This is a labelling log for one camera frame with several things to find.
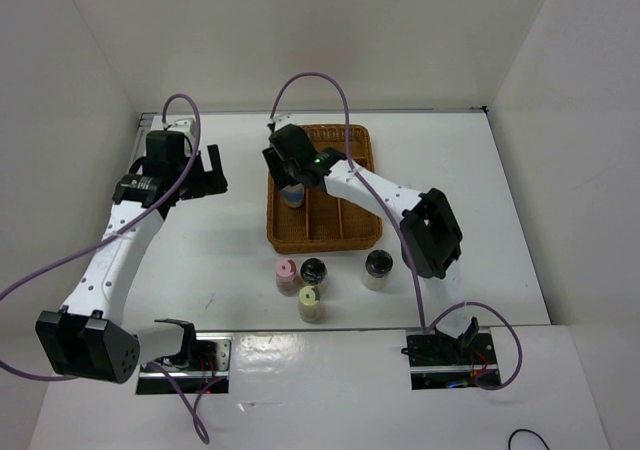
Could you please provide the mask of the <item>blue label silver cap bottle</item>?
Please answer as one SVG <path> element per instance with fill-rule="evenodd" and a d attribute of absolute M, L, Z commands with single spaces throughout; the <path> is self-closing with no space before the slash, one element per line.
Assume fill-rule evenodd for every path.
<path fill-rule="evenodd" d="M 280 190 L 280 194 L 289 208 L 300 208 L 305 202 L 305 187 L 302 184 L 288 185 Z"/>

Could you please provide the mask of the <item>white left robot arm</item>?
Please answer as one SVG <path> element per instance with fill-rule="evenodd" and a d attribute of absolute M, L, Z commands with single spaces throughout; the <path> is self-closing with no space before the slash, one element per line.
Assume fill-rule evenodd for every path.
<path fill-rule="evenodd" d="M 184 320 L 163 318 L 158 329 L 137 333 L 122 327 L 135 275 L 170 208 L 227 190 L 217 145 L 207 148 L 212 168 L 205 170 L 195 127 L 193 119 L 182 119 L 147 134 L 144 155 L 116 184 L 108 244 L 60 308 L 38 317 L 36 334 L 55 373 L 121 384 L 150 361 L 184 370 L 212 351 Z"/>

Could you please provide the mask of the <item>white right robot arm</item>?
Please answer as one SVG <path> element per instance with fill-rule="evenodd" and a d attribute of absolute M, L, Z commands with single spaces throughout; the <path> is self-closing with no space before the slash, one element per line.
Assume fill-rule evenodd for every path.
<path fill-rule="evenodd" d="M 411 272 L 421 330 L 429 333 L 421 285 L 432 285 L 448 314 L 465 305 L 459 259 L 463 234 L 446 195 L 437 188 L 420 192 L 393 183 L 355 163 L 350 144 L 343 152 L 316 150 L 298 125 L 267 124 L 268 147 L 263 156 L 280 189 L 301 184 L 387 218 L 400 242 L 403 262 Z"/>

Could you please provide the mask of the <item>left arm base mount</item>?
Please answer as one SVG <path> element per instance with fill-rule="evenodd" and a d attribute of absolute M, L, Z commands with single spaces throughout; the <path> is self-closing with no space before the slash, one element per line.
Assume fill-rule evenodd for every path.
<path fill-rule="evenodd" d="M 200 332 L 197 341 L 195 355 L 189 360 L 163 357 L 156 362 L 187 396 L 200 392 L 227 394 L 233 350 L 231 334 Z M 141 396 L 175 395 L 176 391 L 162 372 L 145 365 L 140 369 L 135 393 Z"/>

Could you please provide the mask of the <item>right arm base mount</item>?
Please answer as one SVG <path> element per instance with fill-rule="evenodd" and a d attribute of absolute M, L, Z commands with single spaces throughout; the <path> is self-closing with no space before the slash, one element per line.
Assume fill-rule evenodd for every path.
<path fill-rule="evenodd" d="M 491 387 L 502 384 L 488 331 L 481 331 L 461 353 L 435 333 L 408 333 L 400 352 L 407 359 L 414 391 L 472 388 L 476 387 L 476 379 Z"/>

